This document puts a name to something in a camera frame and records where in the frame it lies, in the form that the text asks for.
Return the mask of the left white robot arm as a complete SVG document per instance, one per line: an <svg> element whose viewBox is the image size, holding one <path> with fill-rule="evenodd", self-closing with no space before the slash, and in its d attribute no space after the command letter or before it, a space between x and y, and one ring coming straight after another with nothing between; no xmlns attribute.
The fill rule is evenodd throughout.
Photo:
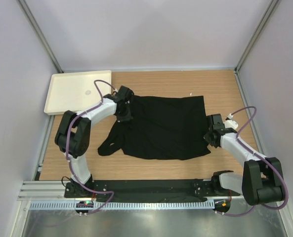
<svg viewBox="0 0 293 237"><path fill-rule="evenodd" d="M115 116L117 122L132 120L129 104L133 96L131 89L121 86L112 94L102 95L99 102L84 111L63 114L54 142L66 157L72 182L81 197L95 192L85 157L92 127L109 116Z"/></svg>

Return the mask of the black tank top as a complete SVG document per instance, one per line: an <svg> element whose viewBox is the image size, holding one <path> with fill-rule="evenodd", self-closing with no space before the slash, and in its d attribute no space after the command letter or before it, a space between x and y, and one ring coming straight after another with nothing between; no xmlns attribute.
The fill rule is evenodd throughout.
<svg viewBox="0 0 293 237"><path fill-rule="evenodd" d="M132 120L115 122L98 154L118 150L142 159L188 160L210 154L204 135L209 126L203 96L137 96L130 103Z"/></svg>

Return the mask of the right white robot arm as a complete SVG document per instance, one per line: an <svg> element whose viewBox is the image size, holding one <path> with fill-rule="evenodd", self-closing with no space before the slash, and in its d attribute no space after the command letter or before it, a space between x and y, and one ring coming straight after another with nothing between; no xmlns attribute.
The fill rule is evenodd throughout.
<svg viewBox="0 0 293 237"><path fill-rule="evenodd" d="M204 139L209 145L228 151L243 167L242 175L231 170L215 172L211 177L211 191L218 196L234 191L252 206L286 202L288 192L280 161L266 157L243 141L233 120L223 121L220 114L214 114L207 116L207 122Z"/></svg>

